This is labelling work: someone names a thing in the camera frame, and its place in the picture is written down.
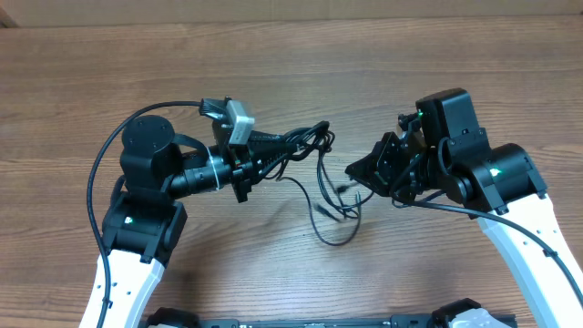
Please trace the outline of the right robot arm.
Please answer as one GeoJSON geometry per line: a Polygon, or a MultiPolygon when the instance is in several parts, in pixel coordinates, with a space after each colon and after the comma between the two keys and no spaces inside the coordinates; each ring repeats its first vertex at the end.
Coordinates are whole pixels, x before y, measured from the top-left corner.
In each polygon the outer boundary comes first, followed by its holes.
{"type": "Polygon", "coordinates": [[[346,174],[394,205],[477,220],[537,324],[581,326],[582,270],[532,158],[515,143],[491,147],[462,88],[423,97],[415,107],[346,174]]]}

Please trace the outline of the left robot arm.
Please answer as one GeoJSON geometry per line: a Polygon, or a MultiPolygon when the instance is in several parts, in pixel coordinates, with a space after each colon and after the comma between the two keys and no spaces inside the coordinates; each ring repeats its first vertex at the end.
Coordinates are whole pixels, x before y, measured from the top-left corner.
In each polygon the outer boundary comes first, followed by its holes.
{"type": "Polygon", "coordinates": [[[181,199],[231,185],[237,201],[299,145],[289,136],[217,118],[215,145],[177,133],[160,116],[122,129],[123,170],[98,233],[100,255],[83,327],[137,327],[184,229],[181,199]]]}

